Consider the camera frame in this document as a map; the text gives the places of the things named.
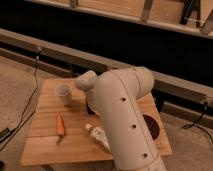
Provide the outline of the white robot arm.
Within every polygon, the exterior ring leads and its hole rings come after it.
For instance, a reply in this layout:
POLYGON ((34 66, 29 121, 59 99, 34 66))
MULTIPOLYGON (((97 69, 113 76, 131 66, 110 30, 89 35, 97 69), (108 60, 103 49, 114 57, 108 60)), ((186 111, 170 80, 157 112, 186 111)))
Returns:
POLYGON ((154 86, 149 69, 114 69, 101 75, 89 70, 75 85, 99 114, 119 171, 167 171, 137 103, 154 86))

